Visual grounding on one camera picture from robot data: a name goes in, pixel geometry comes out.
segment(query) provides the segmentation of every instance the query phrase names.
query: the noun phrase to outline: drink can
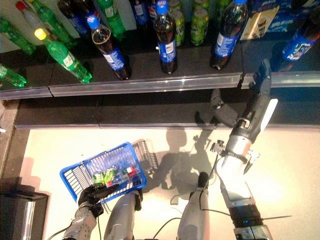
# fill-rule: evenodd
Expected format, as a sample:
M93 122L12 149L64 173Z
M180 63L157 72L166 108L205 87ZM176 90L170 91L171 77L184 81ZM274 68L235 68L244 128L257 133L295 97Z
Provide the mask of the drink can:
M209 0L194 0L192 4L192 9L197 9L198 7L202 7L204 9L209 10L210 1Z
M176 30L175 30L175 45L177 47L181 46L185 41L185 15L180 9L174 9L172 15L175 20Z
M170 8L170 11L172 12L174 9L180 9L182 10L182 4L180 0L169 0L168 5Z
M204 43L208 30L208 10L198 7L193 11L191 20L191 43L199 46Z

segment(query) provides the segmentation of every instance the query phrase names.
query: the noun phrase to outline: bottle cap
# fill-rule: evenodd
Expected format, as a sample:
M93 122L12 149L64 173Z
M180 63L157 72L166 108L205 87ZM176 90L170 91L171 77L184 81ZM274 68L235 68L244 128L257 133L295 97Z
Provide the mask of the bottle cap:
M17 1L15 4L15 7L19 10L22 11L26 8L26 5L22 1Z
M236 4L245 4L247 0L234 0Z
M86 21L91 29L96 29L100 25L98 18L94 15L89 16Z
M166 14L168 12L168 2L166 0L159 0L156 3L156 12L158 14Z
M34 31L34 35L39 39L43 40L47 37L46 32L42 28L38 28L37 30Z

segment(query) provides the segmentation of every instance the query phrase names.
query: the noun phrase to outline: black wire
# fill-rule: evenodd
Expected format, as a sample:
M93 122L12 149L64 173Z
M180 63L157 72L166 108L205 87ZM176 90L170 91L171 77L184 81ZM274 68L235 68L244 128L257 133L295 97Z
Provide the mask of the black wire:
M224 215L230 216L230 214L228 214L228 213L226 213L226 212L223 212L223 211L218 211L218 210L213 210L213 209L202 209L202 208L201 208L201 196L202 196L202 193L204 192L204 189L205 189L206 186L208 185L209 180L210 180L212 174L214 173L215 167L216 167L216 165L217 165L217 160L218 160L218 154L217 154L216 157L215 157L215 161L214 161L213 167L212 167L212 169L211 169L209 178L208 178L208 180L206 181L206 183L205 183L205 185L204 185L204 188L203 188L203 190L202 190L201 193L200 193L200 196L199 196L199 208L200 208L200 210L202 210L202 211L210 211L210 212L215 212L215 213L219 213L219 214L224 214Z
M175 219L181 219L181 217L171 218L169 221L167 221L165 224L163 224L162 227L159 229L159 231L157 231L156 234L153 236L153 239L156 238L156 236L158 235L158 233L160 233L160 231L165 227L165 225L167 225L169 222L171 222L172 220L175 220Z
M55 234L53 234L51 237L48 238L48 240L51 240L53 239L55 236L57 236L58 234L62 233L63 231L67 230L70 226L72 225L72 222L70 223L69 226L67 226L66 228L60 230L60 231L57 231Z
M98 228L99 228L99 235L100 235L100 240L101 240L101 230L100 230L99 216L98 216Z

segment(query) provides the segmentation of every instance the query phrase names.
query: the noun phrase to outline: soda bottle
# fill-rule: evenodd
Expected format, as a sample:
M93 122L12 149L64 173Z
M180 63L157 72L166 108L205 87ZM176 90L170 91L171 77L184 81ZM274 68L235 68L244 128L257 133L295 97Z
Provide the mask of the soda bottle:
M39 18L45 22L45 26L56 35L61 42L63 42L68 48L72 48L76 45L75 40L69 35L65 27L60 23L54 12L43 5L39 0L29 0L35 9L35 13Z
M83 11L85 18L91 16L99 17L99 13L92 0L73 0L76 5Z
M166 0L159 0L156 3L156 12L158 15L154 21L154 30L157 36L161 70L172 74L178 68L175 42L176 22L169 12Z
M60 12L69 19L79 36L85 40L90 40L91 29L84 16L80 13L77 5L72 0L60 0L57 6Z
M246 1L234 0L223 12L220 31L210 58L210 67L220 70L227 65L247 21Z
M91 36L93 43L103 54L116 77L120 80L129 79L131 76L129 61L125 60L119 51L110 29L100 24L95 16L88 17L87 22L92 29Z
M27 80L23 76L15 73L9 68L6 68L1 63L0 63L0 80L7 81L11 83L13 86L16 86L18 88L23 88L24 85L27 83Z
M147 0L130 0L137 28L142 30L147 35L149 30L149 13L147 10Z
M15 7L22 13L25 21L34 29L44 28L45 23L40 20L37 14L26 8L26 5L22 1L17 1Z
M303 25L283 48L281 55L271 57L271 69L274 72L289 71L294 62L306 54L318 39L320 39L320 6L309 14Z
M34 31L34 35L41 41L43 41L46 49L51 57L56 60L62 67L68 70L74 75L80 83L88 84L92 78L90 72L81 65L81 63L73 56L67 47L59 42L47 36L46 32L42 28L38 28Z
M121 21L119 12L113 0L97 0L114 37L118 40L125 38L126 29Z
M224 13L226 7L232 2L232 0L218 0L215 4L214 9L214 22L216 26L220 26L222 14Z
M2 17L0 17L0 32L3 33L11 42L22 48L22 50L28 55L35 52L36 46L25 39L19 30Z
M148 11L151 23L154 24L157 17L157 9L156 9L157 0L149 0Z

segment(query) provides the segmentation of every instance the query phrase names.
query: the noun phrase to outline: sprite bottle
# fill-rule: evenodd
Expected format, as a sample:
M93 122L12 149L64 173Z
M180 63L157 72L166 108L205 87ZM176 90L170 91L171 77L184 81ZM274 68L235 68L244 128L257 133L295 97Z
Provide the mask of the sprite bottle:
M191 43L199 46L204 43L209 23L208 10L198 7L193 11L191 19Z
M180 9L172 10L172 15L175 20L176 30L175 30L175 45L177 47L181 46L185 41L185 15Z
M57 20L54 12L43 5L39 0L29 0L35 9L35 13L45 22L45 26L59 38L69 49L76 45L75 40L69 35L65 27Z
M28 42L19 30L2 17L0 18L0 32L3 33L11 42L22 48L25 53L31 55L36 50L36 46Z
M209 10L210 1L209 0L194 0L193 4L192 4L192 9L194 10L199 7Z
M67 47L51 37L47 36L42 28L35 30L34 35L44 42L51 57L61 66L68 70L72 75L79 79L82 84L88 84L92 78L90 72L81 65L81 63L72 55Z
M216 26L220 26L222 14L227 6L232 2L232 0L218 0L216 1L215 9L214 9L214 23Z
M122 40L125 37L126 29L121 21L119 12L113 0L97 0L101 11L106 17L114 37Z
M9 68L6 68L1 63L0 63L0 80L7 81L11 83L13 86L16 86L19 88L22 88L27 82L27 80L23 76L15 73Z

